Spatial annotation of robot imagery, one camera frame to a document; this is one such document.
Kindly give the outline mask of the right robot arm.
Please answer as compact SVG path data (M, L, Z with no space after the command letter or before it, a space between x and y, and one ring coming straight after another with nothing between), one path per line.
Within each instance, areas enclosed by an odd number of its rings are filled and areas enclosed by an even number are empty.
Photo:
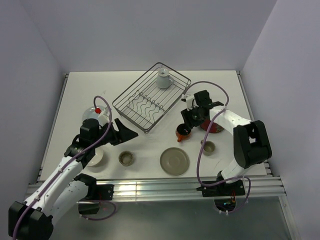
M186 103L186 109L181 111L183 133L189 134L195 127L209 120L207 132L203 141L207 141L210 128L214 123L221 126L233 137L233 159L220 171L215 183L204 183L200 178L200 161L205 148L201 144L196 165L196 177L201 186L210 188L216 186L222 195L229 194L234 188L234 182L245 177L245 173L254 165L261 164L272 156L272 149L265 124L261 120L252 121L239 116L227 109L227 104L213 102L209 92L199 91L193 95L183 94L181 100Z

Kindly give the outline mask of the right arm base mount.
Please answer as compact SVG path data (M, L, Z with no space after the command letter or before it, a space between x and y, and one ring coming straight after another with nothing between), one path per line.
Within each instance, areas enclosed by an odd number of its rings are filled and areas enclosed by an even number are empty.
M199 186L196 188L200 191L202 197L227 197L227 199L218 199L214 201L215 206L219 211L230 212L236 208L236 197L245 195L245 187L242 180L236 180L233 183L221 183L215 186Z

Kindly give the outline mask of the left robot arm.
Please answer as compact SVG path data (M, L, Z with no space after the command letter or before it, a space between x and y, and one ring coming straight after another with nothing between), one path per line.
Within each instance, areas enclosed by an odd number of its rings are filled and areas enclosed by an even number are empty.
M96 178L82 173L96 154L96 148L125 143L138 133L117 118L100 125L97 119L82 122L57 168L23 202L15 201L8 210L8 234L14 240L48 240L54 225L76 202L93 201L98 193Z

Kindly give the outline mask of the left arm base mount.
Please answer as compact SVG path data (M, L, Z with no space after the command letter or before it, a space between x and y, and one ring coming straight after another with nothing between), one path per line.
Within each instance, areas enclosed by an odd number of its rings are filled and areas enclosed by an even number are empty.
M106 209L107 202L113 199L113 193L113 184L98 184L91 195L85 196L78 203L79 214L85 216L100 215Z

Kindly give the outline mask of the orange black patterned cup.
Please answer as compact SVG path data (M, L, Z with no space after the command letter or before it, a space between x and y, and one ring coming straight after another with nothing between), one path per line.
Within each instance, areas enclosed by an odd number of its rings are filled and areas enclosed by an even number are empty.
M179 124L175 130L175 135L177 137L177 142L180 143L190 138L191 129L184 123Z

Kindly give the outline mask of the light blue ceramic mug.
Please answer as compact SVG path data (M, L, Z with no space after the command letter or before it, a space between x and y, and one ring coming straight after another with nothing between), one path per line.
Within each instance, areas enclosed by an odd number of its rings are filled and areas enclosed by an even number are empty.
M160 89L168 89L174 83L170 71L166 68L160 68L157 72L156 85Z

